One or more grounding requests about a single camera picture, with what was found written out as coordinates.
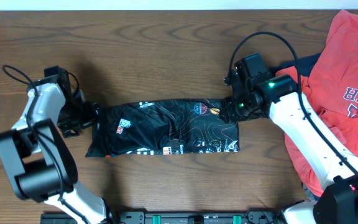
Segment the black orange-patterned jersey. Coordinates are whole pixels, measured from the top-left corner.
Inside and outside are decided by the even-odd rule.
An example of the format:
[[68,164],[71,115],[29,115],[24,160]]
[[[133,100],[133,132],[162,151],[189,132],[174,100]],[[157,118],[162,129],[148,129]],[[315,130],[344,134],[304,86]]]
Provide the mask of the black orange-patterned jersey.
[[102,110],[87,157],[239,152],[239,127],[219,99],[141,101]]

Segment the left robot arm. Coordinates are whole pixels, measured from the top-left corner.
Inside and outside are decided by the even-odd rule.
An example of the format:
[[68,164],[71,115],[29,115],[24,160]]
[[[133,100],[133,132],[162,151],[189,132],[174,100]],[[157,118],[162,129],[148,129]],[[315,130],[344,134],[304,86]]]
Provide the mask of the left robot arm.
[[56,129],[66,96],[52,78],[32,82],[22,116],[0,133],[0,158],[14,194],[59,208],[77,223],[108,223],[101,197],[78,181],[72,155]]

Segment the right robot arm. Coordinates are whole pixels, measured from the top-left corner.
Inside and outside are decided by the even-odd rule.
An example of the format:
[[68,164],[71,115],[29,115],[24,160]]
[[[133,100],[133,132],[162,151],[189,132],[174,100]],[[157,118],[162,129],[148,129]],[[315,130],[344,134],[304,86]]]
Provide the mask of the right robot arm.
[[358,157],[311,108],[289,75],[226,77],[233,96],[222,102],[226,123],[271,119],[300,150],[323,190],[318,201],[299,202],[281,212],[282,223],[358,223]]

